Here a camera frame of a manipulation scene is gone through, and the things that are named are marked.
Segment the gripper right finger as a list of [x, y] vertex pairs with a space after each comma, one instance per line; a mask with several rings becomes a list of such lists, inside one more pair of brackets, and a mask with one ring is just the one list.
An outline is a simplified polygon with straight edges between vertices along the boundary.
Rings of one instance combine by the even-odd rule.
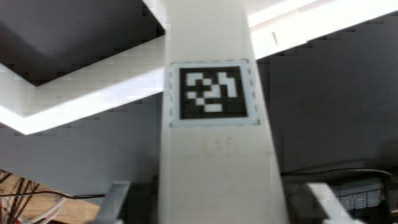
[[288, 201], [293, 224], [366, 224], [348, 214], [327, 183], [297, 184]]

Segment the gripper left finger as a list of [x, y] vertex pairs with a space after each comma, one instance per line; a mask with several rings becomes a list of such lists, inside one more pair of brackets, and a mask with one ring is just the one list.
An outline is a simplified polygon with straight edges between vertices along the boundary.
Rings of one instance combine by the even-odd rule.
[[156, 193], [149, 183], [112, 184], [94, 224], [156, 224]]

